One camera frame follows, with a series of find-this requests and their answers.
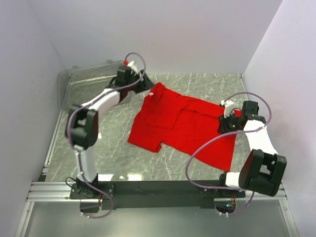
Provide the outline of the red t shirt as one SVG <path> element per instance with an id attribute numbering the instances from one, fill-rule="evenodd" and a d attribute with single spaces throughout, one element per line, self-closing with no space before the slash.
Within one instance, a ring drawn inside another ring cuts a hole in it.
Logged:
<path id="1" fill-rule="evenodd" d="M 165 144 L 193 155 L 219 136 L 219 117 L 223 113 L 219 105 L 181 95 L 159 82 L 145 97 L 128 142 L 153 153 Z"/>

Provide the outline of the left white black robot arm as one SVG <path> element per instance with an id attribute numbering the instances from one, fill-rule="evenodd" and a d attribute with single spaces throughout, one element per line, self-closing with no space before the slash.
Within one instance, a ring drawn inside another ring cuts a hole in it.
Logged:
<path id="1" fill-rule="evenodd" d="M 100 94 L 88 102 L 70 107 L 65 135 L 76 156 L 76 186 L 85 197 L 94 198 L 97 194 L 105 194 L 98 187 L 98 173 L 93 158 L 100 117 L 122 102 L 129 92 L 138 94 L 154 86 L 146 74 L 146 69 L 137 70 L 131 61 L 118 67 L 116 76 Z"/>

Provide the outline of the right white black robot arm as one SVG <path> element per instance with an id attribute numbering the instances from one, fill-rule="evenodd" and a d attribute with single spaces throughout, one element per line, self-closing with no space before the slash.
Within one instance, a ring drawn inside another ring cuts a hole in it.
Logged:
<path id="1" fill-rule="evenodd" d="M 235 111 L 234 102 L 223 100 L 220 105 L 224 107 L 224 114 L 219 116 L 218 132 L 246 131 L 250 154 L 240 172 L 224 173 L 224 180 L 217 184 L 217 193 L 228 197 L 234 189 L 239 189 L 274 197 L 287 160 L 273 147 L 265 126 L 266 119 L 259 115 L 258 103 L 244 101 L 240 115 Z"/>

